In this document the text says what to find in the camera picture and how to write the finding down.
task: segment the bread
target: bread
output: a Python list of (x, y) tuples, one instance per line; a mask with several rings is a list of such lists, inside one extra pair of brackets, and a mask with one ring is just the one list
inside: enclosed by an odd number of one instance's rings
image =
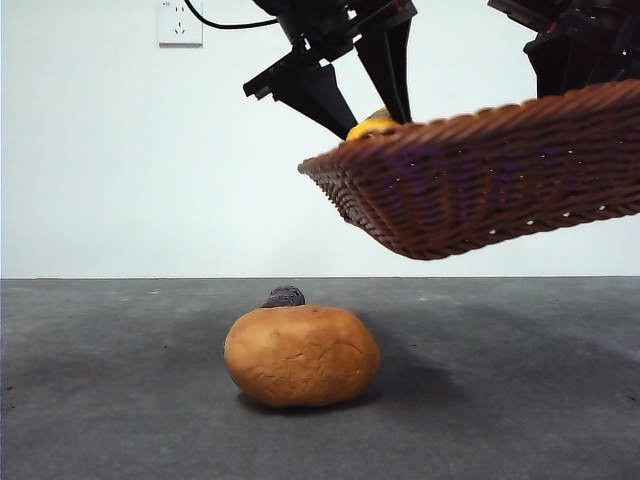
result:
[(380, 350), (350, 311), (300, 305), (240, 317), (224, 359), (235, 384), (263, 403), (323, 406), (357, 397), (378, 370)]

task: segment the floor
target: floor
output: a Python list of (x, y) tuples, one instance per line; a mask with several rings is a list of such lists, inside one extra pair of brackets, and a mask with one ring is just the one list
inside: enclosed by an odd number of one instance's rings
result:
[[(294, 284), (383, 364), (358, 400), (272, 410), (233, 321)], [(2, 283), (2, 478), (640, 478), (640, 277)]]

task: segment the wall socket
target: wall socket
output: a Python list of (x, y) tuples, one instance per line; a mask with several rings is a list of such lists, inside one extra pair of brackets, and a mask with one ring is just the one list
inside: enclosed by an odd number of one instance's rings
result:
[[(202, 14), (202, 2), (192, 0), (191, 4)], [(158, 5), (156, 19), (160, 47), (202, 47), (202, 22), (191, 13), (183, 1), (161, 2)]]

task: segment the black cable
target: black cable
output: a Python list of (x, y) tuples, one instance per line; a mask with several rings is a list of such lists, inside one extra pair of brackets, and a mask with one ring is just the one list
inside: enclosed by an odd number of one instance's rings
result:
[(187, 7), (189, 8), (189, 10), (191, 10), (191, 13), (193, 13), (196, 18), (198, 20), (200, 20), (202, 23), (204, 23), (205, 25), (209, 26), (209, 27), (213, 27), (213, 28), (219, 28), (220, 30), (239, 30), (239, 29), (243, 29), (243, 28), (256, 28), (256, 27), (264, 27), (266, 25), (273, 25), (274, 23), (278, 23), (278, 20), (271, 19), (271, 20), (265, 20), (263, 22), (255, 22), (255, 23), (239, 23), (236, 25), (223, 25), (220, 23), (215, 23), (215, 22), (211, 22), (209, 20), (207, 20), (206, 18), (204, 18), (202, 15), (200, 15), (200, 12), (198, 12), (194, 6), (191, 4), (191, 2), (189, 0), (184, 0), (184, 3), (187, 4)]

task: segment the brown wicker basket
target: brown wicker basket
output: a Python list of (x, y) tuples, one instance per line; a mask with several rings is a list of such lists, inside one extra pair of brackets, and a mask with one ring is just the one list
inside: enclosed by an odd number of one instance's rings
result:
[(306, 160), (349, 223), (416, 259), (640, 212), (640, 80), (410, 124)]

